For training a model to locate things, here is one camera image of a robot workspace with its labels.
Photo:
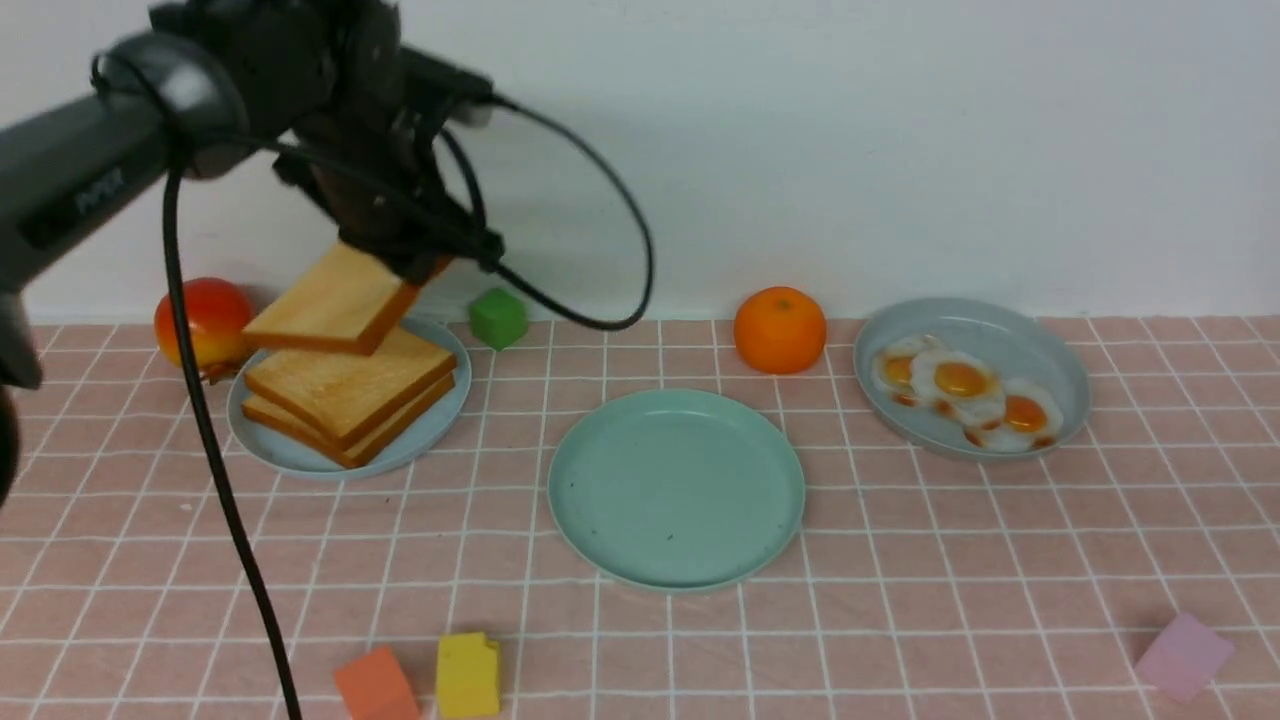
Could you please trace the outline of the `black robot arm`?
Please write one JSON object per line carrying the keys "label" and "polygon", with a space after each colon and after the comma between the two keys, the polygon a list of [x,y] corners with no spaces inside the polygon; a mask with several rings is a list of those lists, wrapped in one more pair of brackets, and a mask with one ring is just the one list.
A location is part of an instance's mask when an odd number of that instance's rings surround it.
{"label": "black robot arm", "polygon": [[503,238],[445,190],[433,141],[489,78],[401,40],[389,1],[169,1],[91,65],[92,92],[1,136],[3,489],[20,466],[9,396],[44,380],[26,287],[172,170],[212,181],[284,133],[276,178],[412,284]]}

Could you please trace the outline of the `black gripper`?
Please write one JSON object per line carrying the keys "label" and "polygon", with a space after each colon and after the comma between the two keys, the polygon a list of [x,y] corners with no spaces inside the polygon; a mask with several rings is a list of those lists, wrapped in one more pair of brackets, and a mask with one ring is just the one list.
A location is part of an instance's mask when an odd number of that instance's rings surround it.
{"label": "black gripper", "polygon": [[399,10],[389,1],[342,1],[338,8],[334,94],[294,135],[303,147],[352,165],[356,174],[287,156],[274,163],[274,172],[337,223],[343,243],[402,281],[424,284],[454,258],[493,270],[506,242],[489,225],[475,170],[461,161],[470,199],[463,205],[447,190],[434,151],[442,140],[461,156],[447,124],[486,120],[492,78],[404,46]]}

